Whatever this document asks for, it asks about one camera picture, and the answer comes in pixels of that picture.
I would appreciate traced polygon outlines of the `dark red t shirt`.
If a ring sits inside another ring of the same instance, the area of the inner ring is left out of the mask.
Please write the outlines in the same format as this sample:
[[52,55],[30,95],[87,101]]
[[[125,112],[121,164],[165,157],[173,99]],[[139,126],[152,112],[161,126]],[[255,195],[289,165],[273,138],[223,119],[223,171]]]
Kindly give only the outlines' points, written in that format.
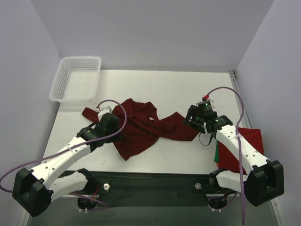
[[122,139],[113,142],[120,156],[126,161],[154,145],[159,138],[191,142],[198,131],[183,125],[184,117],[178,112],[159,119],[156,107],[151,103],[127,99],[121,104],[127,113]]

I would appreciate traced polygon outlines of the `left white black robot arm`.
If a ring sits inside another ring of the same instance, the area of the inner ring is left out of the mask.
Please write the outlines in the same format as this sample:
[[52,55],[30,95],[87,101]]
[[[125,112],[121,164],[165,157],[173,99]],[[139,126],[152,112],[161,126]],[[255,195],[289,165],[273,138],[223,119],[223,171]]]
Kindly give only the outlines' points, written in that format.
[[93,192],[96,180],[87,169],[79,169],[65,177],[62,174],[95,149],[120,138],[119,118],[105,113],[99,122],[82,128],[54,157],[43,160],[30,170],[20,169],[15,177],[12,197],[30,216],[36,217],[62,196],[77,191]]

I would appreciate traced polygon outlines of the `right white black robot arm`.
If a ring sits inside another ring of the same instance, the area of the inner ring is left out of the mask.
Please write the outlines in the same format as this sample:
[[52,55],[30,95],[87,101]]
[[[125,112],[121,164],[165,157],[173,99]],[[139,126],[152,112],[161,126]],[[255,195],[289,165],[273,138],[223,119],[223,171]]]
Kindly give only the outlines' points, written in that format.
[[225,115],[218,116],[205,100],[191,105],[183,121],[201,134],[210,134],[222,143],[239,161],[245,172],[234,173],[219,169],[209,175],[208,186],[213,192],[230,189],[243,192],[246,199],[259,206],[284,194],[284,169],[282,164],[256,150],[239,132],[233,122]]

